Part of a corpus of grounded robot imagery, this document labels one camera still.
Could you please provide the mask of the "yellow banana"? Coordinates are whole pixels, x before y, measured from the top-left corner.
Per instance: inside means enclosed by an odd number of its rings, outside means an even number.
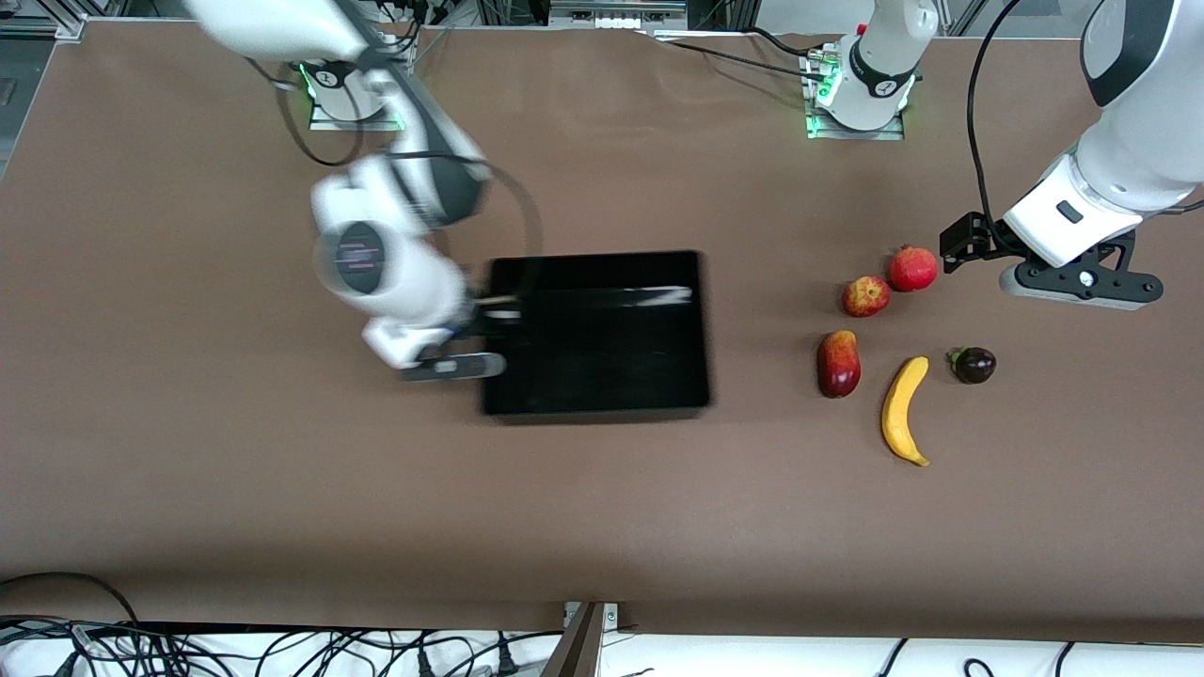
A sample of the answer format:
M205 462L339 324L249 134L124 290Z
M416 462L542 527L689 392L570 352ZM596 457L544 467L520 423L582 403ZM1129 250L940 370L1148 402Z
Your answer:
M928 467L929 459L919 451L911 425L909 408L919 385L922 384L929 370L927 357L914 357L907 360L891 382L881 408L881 432L884 442L895 457L911 463L917 467Z

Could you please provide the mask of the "aluminium frame rail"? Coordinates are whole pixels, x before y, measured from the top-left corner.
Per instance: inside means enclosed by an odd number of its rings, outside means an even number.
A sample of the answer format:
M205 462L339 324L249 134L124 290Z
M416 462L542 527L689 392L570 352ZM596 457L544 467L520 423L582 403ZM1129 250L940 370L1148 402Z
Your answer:
M85 20L77 0L0 0L0 39L77 41Z

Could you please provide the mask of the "red pomegranate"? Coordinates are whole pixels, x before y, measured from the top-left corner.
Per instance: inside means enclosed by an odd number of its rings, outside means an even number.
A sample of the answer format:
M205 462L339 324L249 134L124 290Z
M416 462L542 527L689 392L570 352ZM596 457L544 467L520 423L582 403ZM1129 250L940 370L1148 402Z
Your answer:
M887 282L895 292L921 292L942 273L942 261L922 247L903 245L887 266Z

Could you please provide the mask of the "red yellow apple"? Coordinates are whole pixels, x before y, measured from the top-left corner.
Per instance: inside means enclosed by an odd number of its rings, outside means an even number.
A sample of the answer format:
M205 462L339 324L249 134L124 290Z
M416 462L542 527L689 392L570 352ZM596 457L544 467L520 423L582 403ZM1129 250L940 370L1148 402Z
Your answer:
M878 276L861 276L848 283L842 294L842 308L854 318L868 318L887 308L892 298L890 284Z

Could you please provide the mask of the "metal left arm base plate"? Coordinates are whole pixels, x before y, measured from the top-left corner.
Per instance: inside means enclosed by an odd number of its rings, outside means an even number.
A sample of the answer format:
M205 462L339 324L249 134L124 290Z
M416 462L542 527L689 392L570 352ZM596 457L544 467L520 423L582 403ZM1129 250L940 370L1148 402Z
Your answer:
M804 96L807 136L830 140L904 139L902 111L915 86L916 73L884 78L858 73L848 55L850 43L836 41L799 57L801 92Z

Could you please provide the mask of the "white power strip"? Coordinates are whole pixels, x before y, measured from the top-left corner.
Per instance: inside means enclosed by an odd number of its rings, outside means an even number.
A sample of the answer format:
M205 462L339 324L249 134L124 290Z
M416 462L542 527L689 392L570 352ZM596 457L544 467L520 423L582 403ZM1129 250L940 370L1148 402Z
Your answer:
M547 0L549 27L687 30L687 0Z

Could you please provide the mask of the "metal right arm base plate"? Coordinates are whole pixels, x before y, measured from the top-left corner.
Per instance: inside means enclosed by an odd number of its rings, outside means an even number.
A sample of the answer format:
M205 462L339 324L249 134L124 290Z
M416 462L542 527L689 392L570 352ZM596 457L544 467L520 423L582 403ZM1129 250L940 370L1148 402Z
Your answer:
M309 90L309 130L396 133L405 125L371 93L343 89Z

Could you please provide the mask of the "black plastic box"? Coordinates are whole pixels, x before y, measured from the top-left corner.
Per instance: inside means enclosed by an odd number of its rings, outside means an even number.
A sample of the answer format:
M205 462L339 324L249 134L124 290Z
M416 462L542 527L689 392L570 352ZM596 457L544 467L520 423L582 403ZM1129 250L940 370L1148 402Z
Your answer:
M482 416L513 424L674 420L713 401L704 257L649 251L494 259L486 292L536 273L517 320L484 340L506 369Z

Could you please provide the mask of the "dark table support beam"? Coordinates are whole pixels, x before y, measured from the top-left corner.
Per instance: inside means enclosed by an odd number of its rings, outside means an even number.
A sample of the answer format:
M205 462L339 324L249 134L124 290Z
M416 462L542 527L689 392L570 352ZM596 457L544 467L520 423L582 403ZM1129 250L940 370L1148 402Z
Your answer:
M539 677L597 677L603 631L597 601L585 604L563 630Z

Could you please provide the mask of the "red mango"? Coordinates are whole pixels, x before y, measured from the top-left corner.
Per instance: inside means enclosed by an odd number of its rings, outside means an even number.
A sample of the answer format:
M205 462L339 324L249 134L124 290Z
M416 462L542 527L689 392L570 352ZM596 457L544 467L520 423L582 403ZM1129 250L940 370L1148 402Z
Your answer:
M830 332L818 345L818 389L830 399L850 395L862 373L856 335L846 329Z

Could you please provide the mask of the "dark purple eggplant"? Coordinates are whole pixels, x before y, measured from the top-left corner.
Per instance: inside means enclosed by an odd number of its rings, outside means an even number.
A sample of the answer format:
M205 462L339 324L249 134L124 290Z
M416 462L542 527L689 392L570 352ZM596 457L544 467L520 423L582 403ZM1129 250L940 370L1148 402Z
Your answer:
M996 355L984 347L963 347L951 352L948 359L954 376L967 385L985 383L993 376L997 367Z

